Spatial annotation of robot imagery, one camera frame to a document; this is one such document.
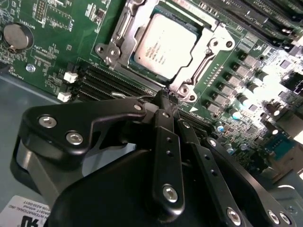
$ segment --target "black plastic bracket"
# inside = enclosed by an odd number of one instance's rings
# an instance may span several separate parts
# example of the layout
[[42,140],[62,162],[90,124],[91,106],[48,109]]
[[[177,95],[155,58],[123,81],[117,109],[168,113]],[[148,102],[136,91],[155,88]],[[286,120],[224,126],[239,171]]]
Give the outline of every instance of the black plastic bracket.
[[[105,131],[121,121],[137,121],[146,115],[134,99],[107,100],[33,107],[22,117],[19,137],[34,153],[69,168],[77,167],[91,148],[92,134]],[[43,127],[39,119],[50,116],[56,126]],[[68,142],[66,135],[76,132],[84,139],[79,145]]]
[[152,199],[162,222],[172,222],[182,214],[184,189],[179,136],[174,134],[174,119],[163,109],[155,113],[155,161]]
[[279,214],[287,214],[287,211],[225,151],[220,143],[207,137],[204,138],[203,144],[211,150],[237,204],[245,211],[253,226],[295,226],[295,221],[290,215],[288,216],[290,225],[282,220]]

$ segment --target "ram slot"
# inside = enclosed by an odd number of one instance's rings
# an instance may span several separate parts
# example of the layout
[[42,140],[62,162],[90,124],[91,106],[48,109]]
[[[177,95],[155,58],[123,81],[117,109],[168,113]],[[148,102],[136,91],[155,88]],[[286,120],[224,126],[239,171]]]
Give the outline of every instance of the ram slot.
[[148,95],[145,90],[123,80],[122,78],[115,76],[111,74],[110,72],[107,72],[105,70],[97,69],[95,67],[89,67],[87,69],[87,77],[92,77],[96,80],[96,83],[98,81],[104,81],[109,86],[118,88],[120,91],[124,91],[128,96],[141,96],[141,95]]
[[247,10],[250,11],[250,13],[249,13],[250,16],[252,15],[252,12],[253,12],[253,15],[260,14],[262,16],[262,18],[267,19],[267,20],[265,20],[264,24],[266,24],[271,29],[276,30],[279,34],[286,35],[286,36],[293,35],[294,29],[290,26],[291,24],[285,25],[285,24],[279,22],[278,20],[273,18],[271,13],[268,13],[268,11],[266,11],[260,7],[257,7],[250,0],[234,0],[234,1],[245,2],[246,5],[244,5],[244,6]]
[[258,38],[262,39],[267,44],[269,44],[273,47],[276,47],[276,48],[284,49],[286,51],[290,50],[293,47],[293,45],[291,45],[290,43],[285,42],[284,39],[279,39],[279,38],[273,37],[272,35],[269,35],[267,32],[264,32],[260,27],[257,27],[254,24],[251,24],[250,22],[243,20],[243,18],[239,17],[236,13],[234,13],[232,11],[227,11],[227,10],[223,9],[221,6],[218,7],[218,5],[214,4],[212,0],[204,0],[203,2],[205,4],[207,4],[208,6],[214,8],[216,11],[221,13],[223,16],[234,21],[235,23],[237,23],[238,25],[243,27],[245,30],[251,32]]
[[272,9],[277,14],[286,17],[289,21],[301,23],[303,19],[302,14],[296,13],[293,10],[289,11],[285,9],[285,7],[282,6],[279,2],[274,3],[272,0],[256,0],[256,3],[257,2],[264,3],[268,8]]
[[300,0],[288,0],[288,5],[295,10],[303,11],[303,2]]
[[257,27],[264,33],[267,33],[269,36],[273,36],[280,39],[287,39],[289,36],[289,33],[283,32],[282,28],[280,29],[271,21],[269,21],[268,17],[263,16],[257,11],[251,9],[250,6],[246,5],[241,0],[230,0],[228,2],[225,2],[223,0],[215,1],[219,2],[219,6],[224,8],[226,11],[237,15],[243,20],[246,20],[246,22],[248,22],[254,27]]

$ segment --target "dimm slot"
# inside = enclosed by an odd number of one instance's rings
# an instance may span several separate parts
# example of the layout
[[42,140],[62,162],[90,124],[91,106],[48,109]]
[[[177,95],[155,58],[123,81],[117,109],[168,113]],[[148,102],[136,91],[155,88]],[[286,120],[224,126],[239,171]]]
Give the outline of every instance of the dimm slot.
[[220,12],[223,16],[233,20],[235,23],[237,23],[238,25],[240,25],[247,31],[251,32],[258,38],[262,39],[267,44],[274,46],[276,48],[284,49],[284,50],[289,50],[292,48],[292,46],[290,44],[285,44],[284,40],[276,39],[272,36],[269,36],[268,34],[261,31],[258,27],[252,26],[252,24],[250,24],[246,20],[243,20],[237,14],[230,12],[230,11],[226,11],[223,8],[218,7],[216,4],[213,4],[211,0],[204,0],[203,2],[207,5],[209,5],[210,7],[214,8],[218,12]]
[[284,17],[288,18],[288,20],[296,23],[301,23],[302,15],[295,13],[293,10],[289,12],[285,10],[284,6],[281,6],[279,2],[273,3],[272,0],[259,0],[260,2],[265,3],[269,8],[276,11],[278,14],[283,15]]
[[262,15],[262,18],[266,18],[264,21],[264,24],[266,24],[271,29],[277,31],[281,35],[289,36],[289,34],[294,30],[292,27],[286,26],[282,24],[281,22],[277,21],[276,19],[272,18],[272,15],[270,13],[267,13],[266,11],[262,10],[261,8],[257,7],[255,4],[253,4],[249,0],[234,0],[236,2],[245,2],[245,7],[247,10],[250,11],[249,15],[251,15],[251,12],[254,12],[254,14],[260,14]]
[[113,80],[108,77],[99,77],[98,78],[96,76],[88,74],[86,76],[86,80],[91,81],[93,84],[99,84],[99,83],[106,84],[109,87],[112,87],[116,92],[121,92],[127,96],[139,96],[141,94],[141,92],[140,93],[135,92],[132,89],[126,87],[123,82],[119,83],[119,81]]

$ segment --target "white sticker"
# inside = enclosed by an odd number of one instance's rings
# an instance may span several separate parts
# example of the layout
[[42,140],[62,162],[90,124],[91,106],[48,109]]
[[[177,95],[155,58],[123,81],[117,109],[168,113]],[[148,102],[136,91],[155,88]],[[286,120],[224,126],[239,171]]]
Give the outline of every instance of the white sticker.
[[45,204],[15,195],[0,213],[0,227],[43,227],[50,212]]

